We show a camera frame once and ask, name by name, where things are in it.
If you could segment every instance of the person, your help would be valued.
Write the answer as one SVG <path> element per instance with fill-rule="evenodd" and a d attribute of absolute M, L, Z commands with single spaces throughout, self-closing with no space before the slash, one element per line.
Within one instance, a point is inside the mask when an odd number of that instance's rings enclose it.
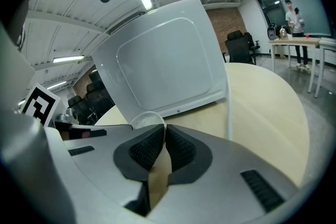
<path fill-rule="evenodd" d="M 291 29 L 291 33 L 293 37 L 304 37 L 305 34 L 303 32 L 304 22 L 299 14 L 299 9 L 295 8 L 293 10 L 293 5 L 291 0 L 285 0 L 285 3 L 288 7 L 288 11 L 286 13 L 286 21 Z M 303 50 L 303 64 L 301 63 L 301 54 L 300 54 L 300 46 L 295 46 L 296 55 L 298 63 L 296 64 L 296 67 L 299 68 L 301 66 L 304 66 L 307 70 L 310 69 L 308 65 L 308 51 L 307 46 L 302 46 Z"/>

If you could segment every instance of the black office chair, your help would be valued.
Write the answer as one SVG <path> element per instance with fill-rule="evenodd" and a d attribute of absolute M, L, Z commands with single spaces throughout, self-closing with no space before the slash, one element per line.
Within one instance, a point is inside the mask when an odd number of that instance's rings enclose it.
<path fill-rule="evenodd" d="M 230 62 L 242 62 L 253 64 L 249 53 L 248 36 L 243 35 L 241 31 L 234 31 L 227 34 L 225 45 L 230 55 Z"/>
<path fill-rule="evenodd" d="M 85 98 L 76 95 L 68 100 L 68 104 L 77 113 L 79 124 L 94 125 L 98 120 Z"/>
<path fill-rule="evenodd" d="M 108 97 L 103 93 L 105 89 L 104 84 L 101 81 L 94 81 L 86 86 L 86 98 L 93 108 L 98 118 L 101 118 L 106 112 L 114 106 L 111 97 Z"/>

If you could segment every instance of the table leg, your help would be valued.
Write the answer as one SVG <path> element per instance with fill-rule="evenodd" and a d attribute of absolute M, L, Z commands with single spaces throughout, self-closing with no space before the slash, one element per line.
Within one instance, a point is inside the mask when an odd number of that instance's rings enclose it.
<path fill-rule="evenodd" d="M 275 45 L 271 45 L 272 71 L 275 73 Z"/>
<path fill-rule="evenodd" d="M 288 68 L 290 68 L 290 46 L 287 45 L 287 48 L 288 48 Z"/>
<path fill-rule="evenodd" d="M 311 88 L 313 86 L 313 81 L 314 81 L 314 75 L 315 75 L 315 64 L 316 64 L 316 48 L 313 48 L 314 52 L 313 52 L 313 63 L 312 63 L 312 67 L 311 67 L 311 75 L 310 75 L 310 82 L 309 82 L 309 88 L 308 88 L 308 92 L 311 92 Z"/>
<path fill-rule="evenodd" d="M 324 48 L 320 45 L 320 69 L 319 69 L 319 79 L 317 81 L 317 88 L 314 95 L 315 98 L 317 98 L 317 96 L 319 95 L 319 90 L 323 78 L 323 70 L 324 70 Z"/>

